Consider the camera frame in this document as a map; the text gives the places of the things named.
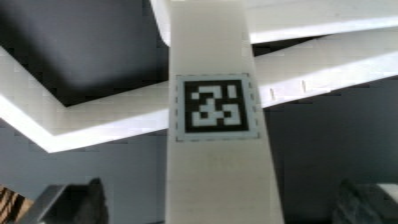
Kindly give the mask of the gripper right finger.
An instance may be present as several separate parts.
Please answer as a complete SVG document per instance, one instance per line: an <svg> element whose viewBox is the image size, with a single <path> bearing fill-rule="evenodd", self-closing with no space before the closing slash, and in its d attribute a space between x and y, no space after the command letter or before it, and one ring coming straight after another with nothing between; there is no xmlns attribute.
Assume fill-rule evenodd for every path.
<svg viewBox="0 0 398 224"><path fill-rule="evenodd" d="M398 224L398 184L339 185L332 224Z"/></svg>

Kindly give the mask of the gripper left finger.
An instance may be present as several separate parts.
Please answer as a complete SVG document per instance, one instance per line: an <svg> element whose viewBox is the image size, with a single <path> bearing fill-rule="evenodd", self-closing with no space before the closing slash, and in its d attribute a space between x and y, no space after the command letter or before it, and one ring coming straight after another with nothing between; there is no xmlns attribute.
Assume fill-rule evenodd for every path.
<svg viewBox="0 0 398 224"><path fill-rule="evenodd" d="M110 224L101 179L49 185L16 224Z"/></svg>

